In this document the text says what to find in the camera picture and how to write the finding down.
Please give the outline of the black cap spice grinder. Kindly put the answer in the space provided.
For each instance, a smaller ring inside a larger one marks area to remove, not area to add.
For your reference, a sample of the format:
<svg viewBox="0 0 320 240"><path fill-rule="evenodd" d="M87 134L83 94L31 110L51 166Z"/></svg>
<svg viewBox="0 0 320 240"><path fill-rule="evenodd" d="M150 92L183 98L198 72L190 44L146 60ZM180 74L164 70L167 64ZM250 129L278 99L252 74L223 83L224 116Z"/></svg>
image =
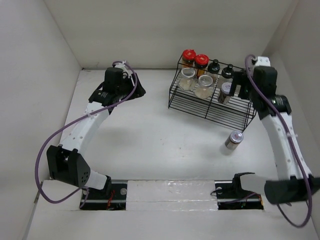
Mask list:
<svg viewBox="0 0 320 240"><path fill-rule="evenodd" d="M225 68L222 69L221 75L218 78L217 82L218 88L221 88L223 83L232 83L234 75L233 67L234 66L232 64L228 64Z"/></svg>
<svg viewBox="0 0 320 240"><path fill-rule="evenodd" d="M219 78L220 72L220 64L218 59L214 59L208 66L207 66L207 73L209 76L212 77L213 82L215 83Z"/></svg>

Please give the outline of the white lid spice jar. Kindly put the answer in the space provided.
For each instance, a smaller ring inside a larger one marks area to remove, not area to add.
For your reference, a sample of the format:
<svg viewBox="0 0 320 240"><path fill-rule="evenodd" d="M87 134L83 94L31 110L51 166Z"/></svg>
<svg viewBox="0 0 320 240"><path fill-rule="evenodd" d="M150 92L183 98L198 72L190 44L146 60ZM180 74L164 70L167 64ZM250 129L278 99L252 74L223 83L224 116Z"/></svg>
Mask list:
<svg viewBox="0 0 320 240"><path fill-rule="evenodd" d="M230 100L230 90L231 90L231 86L232 86L232 83L231 82L224 82L222 85L221 85L221 88L220 88L220 91L219 91L219 95L218 95L218 102L220 104L227 104Z"/></svg>
<svg viewBox="0 0 320 240"><path fill-rule="evenodd" d="M230 133L224 144L229 150L235 150L243 140L243 134L235 130Z"/></svg>

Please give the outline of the clear glass jar front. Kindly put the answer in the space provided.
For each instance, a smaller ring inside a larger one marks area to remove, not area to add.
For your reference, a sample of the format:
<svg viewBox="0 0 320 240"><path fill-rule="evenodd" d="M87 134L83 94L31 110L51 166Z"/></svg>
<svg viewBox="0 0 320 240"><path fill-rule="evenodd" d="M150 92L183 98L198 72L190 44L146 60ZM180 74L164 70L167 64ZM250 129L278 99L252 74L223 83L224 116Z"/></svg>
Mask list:
<svg viewBox="0 0 320 240"><path fill-rule="evenodd" d="M214 79L207 74L203 74L198 78L194 88L194 95L199 99L207 99L213 94Z"/></svg>

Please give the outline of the clear glass jar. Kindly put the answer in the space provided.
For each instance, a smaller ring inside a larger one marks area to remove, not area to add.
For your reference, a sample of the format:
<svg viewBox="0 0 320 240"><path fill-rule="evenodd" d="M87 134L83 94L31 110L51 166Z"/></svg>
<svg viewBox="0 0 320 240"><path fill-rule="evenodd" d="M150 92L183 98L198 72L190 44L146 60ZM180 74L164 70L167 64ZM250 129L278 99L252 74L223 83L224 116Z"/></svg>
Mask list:
<svg viewBox="0 0 320 240"><path fill-rule="evenodd" d="M191 91L196 85L196 71L192 67L184 67L179 74L178 86L183 91Z"/></svg>
<svg viewBox="0 0 320 240"><path fill-rule="evenodd" d="M214 79L207 74L203 74L198 78L194 88L194 95L199 99L207 99L213 94Z"/></svg>

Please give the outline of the red lid sauce jar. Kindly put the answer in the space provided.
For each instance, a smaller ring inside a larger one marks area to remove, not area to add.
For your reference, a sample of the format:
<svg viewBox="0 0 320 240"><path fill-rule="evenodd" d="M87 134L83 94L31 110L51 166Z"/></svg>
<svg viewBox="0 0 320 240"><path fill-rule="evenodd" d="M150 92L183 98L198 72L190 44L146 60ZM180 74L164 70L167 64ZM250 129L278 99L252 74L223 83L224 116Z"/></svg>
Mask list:
<svg viewBox="0 0 320 240"><path fill-rule="evenodd" d="M206 54L198 54L194 58L194 67L196 68L196 76L199 78L206 71L209 63L209 57Z"/></svg>
<svg viewBox="0 0 320 240"><path fill-rule="evenodd" d="M182 52L181 64L183 68L193 67L196 57L196 52L194 49L185 49Z"/></svg>

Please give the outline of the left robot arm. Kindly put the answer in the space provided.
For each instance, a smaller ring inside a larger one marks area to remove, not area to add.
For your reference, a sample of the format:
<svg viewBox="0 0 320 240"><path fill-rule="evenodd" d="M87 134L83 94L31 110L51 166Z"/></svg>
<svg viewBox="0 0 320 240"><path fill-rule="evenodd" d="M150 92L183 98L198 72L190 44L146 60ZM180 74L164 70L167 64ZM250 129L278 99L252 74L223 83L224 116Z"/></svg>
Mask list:
<svg viewBox="0 0 320 240"><path fill-rule="evenodd" d="M100 125L114 108L124 101L142 97L146 91L136 73L129 73L124 62L107 68L104 81L88 99L83 119L60 141L46 152L49 174L54 180L84 189L89 188L100 198L107 198L112 191L111 178L90 168L83 155Z"/></svg>

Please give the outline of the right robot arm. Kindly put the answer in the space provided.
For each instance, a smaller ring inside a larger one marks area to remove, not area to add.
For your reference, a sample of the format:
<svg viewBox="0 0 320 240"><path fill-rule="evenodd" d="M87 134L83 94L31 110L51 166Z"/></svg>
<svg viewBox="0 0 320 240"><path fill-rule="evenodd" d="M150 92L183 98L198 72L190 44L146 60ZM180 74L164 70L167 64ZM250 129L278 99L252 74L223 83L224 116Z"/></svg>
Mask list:
<svg viewBox="0 0 320 240"><path fill-rule="evenodd" d="M276 94L277 76L271 66L255 67L253 82L244 70L236 71L230 90L232 96L240 87L238 97L252 102L267 131L278 176L264 184L264 194L272 205L308 201L320 189L319 177L314 177L303 161L288 98Z"/></svg>

